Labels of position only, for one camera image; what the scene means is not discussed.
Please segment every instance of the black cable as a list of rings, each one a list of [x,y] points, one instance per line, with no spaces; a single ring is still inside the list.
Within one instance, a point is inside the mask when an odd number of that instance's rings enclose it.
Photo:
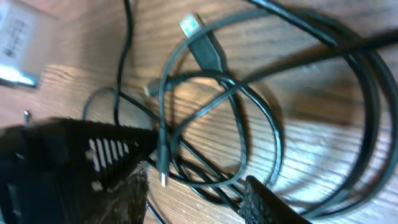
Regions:
[[[115,89],[114,103],[113,103],[113,119],[115,125],[117,126],[119,125],[119,101],[120,101],[119,95],[122,85],[123,68],[127,58],[127,54],[129,53],[131,47],[132,35],[134,33],[134,23],[133,23],[130,2],[129,0],[123,0],[123,4],[124,4],[124,10],[126,12],[127,31],[126,31],[126,42],[124,43],[123,51],[119,59],[118,74],[116,75],[116,89]]]
[[[275,140],[275,161],[274,168],[271,175],[265,182],[269,186],[275,184],[277,176],[280,172],[280,167],[282,165],[283,156],[283,132],[278,120],[273,115],[269,105],[258,96],[252,89],[248,87],[249,83],[256,82],[270,75],[274,75],[278,72],[295,68],[298,66],[306,65],[309,63],[314,63],[320,60],[326,60],[333,57],[343,57],[348,65],[353,69],[356,77],[358,78],[359,85],[363,92],[364,98],[364,108],[365,108],[365,128],[363,143],[361,145],[361,150],[358,155],[358,159],[355,162],[350,175],[341,184],[341,186],[331,195],[329,195],[324,201],[320,202],[318,205],[309,208],[304,211],[302,215],[309,219],[321,219],[329,218],[335,215],[341,215],[346,212],[350,212],[360,205],[368,202],[375,195],[377,195],[383,187],[386,185],[387,181],[391,178],[394,173],[394,169],[398,163],[398,89],[396,81],[388,69],[385,62],[379,56],[379,54],[374,51],[375,48],[380,48],[389,44],[394,44],[398,42],[398,30],[392,30],[385,32],[383,34],[375,35],[368,38],[360,38],[360,36],[349,28],[345,27],[343,24],[336,22],[333,19],[319,15],[313,11],[304,9],[287,9],[280,4],[274,3],[272,1],[266,0],[252,0],[250,1],[262,9],[243,12],[228,16],[220,21],[209,24],[202,27],[191,37],[184,40],[179,44],[173,51],[170,60],[167,62],[165,69],[162,73],[162,79],[159,89],[159,117],[153,112],[147,109],[145,106],[138,103],[136,100],[120,92],[121,86],[121,74],[123,70],[123,63],[126,58],[126,54],[131,45],[132,32],[127,32],[127,38],[130,37],[130,42],[127,40],[125,48],[123,50],[121,61],[119,62],[118,68],[118,81],[116,89],[112,88],[102,88],[95,91],[85,104],[83,109],[83,119],[86,116],[86,112],[90,101],[94,96],[103,91],[114,91],[115,92],[115,104],[114,104],[114,119],[115,123],[118,124],[118,105],[119,97],[128,100],[128,102],[134,104],[143,112],[149,115],[154,121],[159,122],[159,146],[158,150],[164,150],[163,154],[167,156],[158,158],[158,164],[165,165],[161,166],[162,169],[166,169],[171,162],[178,174],[169,173],[167,169],[168,176],[170,178],[179,181],[183,184],[189,185],[198,195],[200,195],[205,200],[213,202],[218,205],[226,205],[232,208],[235,212],[239,212],[240,202],[243,199],[242,192],[239,188],[234,185],[234,183],[243,174],[246,165],[246,148],[244,147],[245,142],[247,142],[247,136],[243,135],[243,132],[239,132],[241,135],[242,149],[241,149],[241,159],[239,170],[232,176],[228,177],[219,170],[216,165],[211,161],[201,155],[189,142],[186,142],[181,137],[183,129],[193,120],[203,116],[209,110],[213,109],[219,105],[222,101],[229,98],[236,91],[243,92],[249,99],[251,99],[257,107],[264,113],[266,118],[271,124],[271,128],[274,132]],[[129,9],[128,1],[124,1],[126,7],[127,19],[131,17],[131,10]],[[177,61],[179,55],[187,48],[188,44],[195,41],[198,37],[206,34],[209,31],[219,29],[223,26],[235,22],[241,22],[248,19],[254,19],[258,17],[268,16],[269,14],[275,14],[281,19],[297,26],[303,31],[309,33],[314,38],[317,38],[321,43],[328,46],[327,49],[320,49],[314,53],[307,55],[294,55],[293,57],[287,57],[276,63],[268,65],[263,69],[253,72],[248,75],[243,80],[233,80],[228,76],[228,74],[214,72],[214,71],[200,71],[200,72],[188,72],[176,75],[174,77],[169,77],[174,63]],[[127,30],[132,30],[132,19],[127,22]],[[175,129],[171,129],[165,120],[165,110],[164,110],[164,92],[170,90],[182,82],[187,81],[191,78],[205,77],[212,78],[218,81],[224,86],[225,92],[221,93],[217,97],[213,98],[209,103],[203,106],[201,109],[197,110],[187,118],[185,118]],[[371,159],[372,153],[374,151],[374,146],[377,141],[379,120],[380,120],[380,102],[378,89],[381,89],[389,103],[390,115],[392,121],[392,131],[391,131],[391,148],[389,150],[389,156],[385,167],[383,167],[382,173],[378,178],[377,184],[362,198],[353,203],[349,203],[347,206],[337,209],[330,210],[335,205],[341,202],[345,202],[349,199],[349,194],[353,187],[358,183],[358,180],[363,175],[365,168],[367,168],[369,161]],[[239,105],[234,105],[232,102],[234,111],[238,110]],[[237,118],[238,127],[241,125],[242,120]],[[167,142],[168,135],[171,135],[170,144]],[[209,171],[205,171],[191,162],[183,160],[178,153],[179,146],[184,147],[190,153],[196,157],[201,164],[203,164]],[[156,161],[151,159],[148,163],[155,167]],[[201,177],[203,182],[192,181],[188,178],[184,169],[189,169],[195,172],[199,177]],[[201,187],[211,187],[217,194],[217,196],[206,192],[201,189]],[[230,199],[220,187],[229,187],[236,195],[236,199]]]
[[[153,216],[155,217],[156,221],[160,224],[166,224],[166,222],[164,222],[164,220],[162,219],[162,217],[160,217],[159,213],[156,212],[156,209],[152,206],[152,204],[147,201],[147,208],[149,209],[149,211],[151,212],[151,214],[153,214]]]

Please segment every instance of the black wire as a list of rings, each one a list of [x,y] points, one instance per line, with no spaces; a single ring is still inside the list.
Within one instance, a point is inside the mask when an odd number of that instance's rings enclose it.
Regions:
[[[87,109],[90,101],[96,95],[104,91],[114,91],[115,101],[114,101],[114,120],[116,124],[118,121],[118,106],[119,98],[124,98],[128,102],[134,104],[143,112],[148,114],[150,118],[154,121],[159,122],[159,141],[161,144],[167,144],[170,146],[170,151],[172,153],[171,162],[176,168],[178,174],[169,173],[170,178],[179,181],[183,184],[187,184],[194,190],[198,195],[207,201],[218,205],[226,205],[232,208],[235,212],[239,212],[240,202],[243,199],[243,194],[240,189],[234,185],[234,183],[241,177],[245,168],[247,166],[246,157],[246,142],[247,136],[244,131],[240,131],[239,135],[241,137],[241,159],[238,171],[232,176],[228,177],[222,170],[220,170],[216,165],[209,161],[206,157],[201,155],[189,142],[186,142],[184,138],[181,137],[183,129],[193,120],[203,116],[209,110],[213,109],[219,105],[222,101],[229,98],[236,91],[243,92],[249,99],[251,99],[257,107],[264,113],[266,118],[271,124],[271,128],[274,132],[275,141],[275,160],[273,164],[273,170],[271,175],[268,177],[265,184],[268,187],[275,184],[277,176],[279,175],[280,168],[282,165],[283,156],[283,132],[282,127],[274,114],[272,113],[269,105],[258,96],[252,89],[248,87],[249,83],[256,82],[260,79],[268,77],[270,75],[282,72],[287,69],[295,68],[298,66],[306,65],[309,63],[314,63],[320,60],[326,60],[333,57],[342,56],[348,63],[348,65],[353,69],[355,75],[358,78],[359,85],[363,92],[364,98],[364,109],[365,109],[365,127],[364,127],[364,137],[363,143],[361,145],[361,150],[358,155],[358,159],[355,162],[350,175],[346,180],[340,185],[340,187],[331,195],[329,195],[324,201],[320,202],[318,205],[309,208],[304,211],[302,215],[305,218],[310,219],[321,219],[330,218],[335,215],[341,215],[346,212],[350,212],[355,208],[358,208],[362,204],[368,202],[371,198],[377,195],[382,188],[386,185],[387,181],[391,178],[394,173],[394,169],[398,163],[398,89],[394,77],[391,71],[388,69],[385,62],[379,56],[377,52],[373,49],[383,47],[389,44],[396,43],[398,41],[398,30],[393,30],[383,34],[375,35],[368,38],[360,38],[358,34],[355,34],[349,28],[345,27],[343,24],[336,22],[333,19],[314,13],[313,11],[304,9],[287,9],[280,4],[274,3],[272,1],[266,0],[252,0],[250,1],[262,9],[243,12],[228,16],[220,21],[209,24],[202,29],[194,33],[190,38],[184,40],[179,44],[173,51],[170,60],[167,62],[165,69],[162,73],[162,81],[159,90],[159,117],[156,116],[151,110],[147,109],[142,104],[138,103],[136,100],[127,96],[120,91],[121,86],[121,74],[123,70],[123,64],[131,45],[132,37],[132,16],[129,3],[127,0],[124,1],[126,7],[127,19],[127,37],[130,40],[126,40],[126,45],[123,50],[119,68],[118,68],[118,81],[116,89],[112,88],[102,88],[96,90],[89,98],[83,109],[83,119],[86,117]],[[237,81],[233,80],[226,73],[213,72],[213,71],[200,71],[200,72],[188,72],[179,74],[175,77],[169,77],[174,63],[177,61],[179,55],[186,50],[188,44],[192,43],[198,37],[206,34],[211,30],[218,29],[223,26],[235,22],[241,22],[248,19],[254,19],[257,17],[268,16],[270,13],[278,15],[280,18],[286,20],[287,22],[297,26],[303,31],[309,33],[314,38],[317,38],[321,43],[328,46],[327,49],[321,49],[317,52],[308,55],[294,55],[293,57],[288,57],[283,60],[279,60],[267,67],[264,67],[258,71],[253,72],[248,75],[247,78]],[[221,93],[217,97],[213,98],[209,103],[203,106],[201,109],[197,110],[187,118],[185,118],[175,129],[171,129],[165,121],[165,110],[164,110],[164,93],[165,87],[171,86],[172,88],[187,81],[191,78],[205,77],[215,79],[225,88],[225,92]],[[391,131],[391,148],[389,150],[389,159],[386,165],[383,167],[382,175],[377,180],[377,184],[371,189],[368,194],[360,198],[359,200],[349,203],[348,206],[337,210],[330,210],[333,206],[345,202],[349,199],[349,194],[353,187],[358,183],[358,180],[363,175],[365,168],[367,168],[369,161],[371,159],[372,153],[374,151],[374,146],[377,140],[377,133],[380,120],[380,102],[378,85],[380,89],[385,94],[387,101],[390,106],[390,115],[392,121],[392,131]],[[234,104],[234,100],[230,100],[231,106],[233,107],[234,114],[239,114],[237,111],[240,109],[238,104]],[[242,124],[241,118],[236,118],[238,129],[241,130],[244,126]],[[171,142],[168,144],[167,136],[171,134]],[[196,157],[201,164],[205,166],[209,171],[205,171],[191,162],[183,160],[178,153],[179,146],[187,149],[194,157]],[[148,159],[148,163],[156,167],[156,161]],[[188,178],[187,173],[184,169],[189,169],[195,172],[199,177],[201,177],[204,182],[192,181]],[[210,194],[209,192],[201,189],[201,187],[211,187],[217,194],[217,196]],[[230,199],[220,187],[229,187],[236,195],[236,199]]]
[[[156,221],[160,224],[166,224],[166,222],[164,222],[164,220],[162,219],[162,217],[160,217],[159,213],[156,212],[156,209],[152,206],[152,204],[147,201],[147,208],[149,209],[149,211],[151,212],[151,214],[153,214],[153,216],[155,217]]]
[[[119,59],[118,74],[116,75],[116,89],[115,89],[114,103],[113,103],[113,119],[115,125],[117,126],[119,125],[119,101],[120,101],[119,95],[122,85],[123,68],[127,58],[127,54],[129,53],[131,47],[132,35],[134,33],[134,23],[133,23],[130,2],[129,0],[123,0],[123,3],[124,3],[124,10],[126,12],[127,33],[126,33],[126,42],[124,43],[123,51]]]

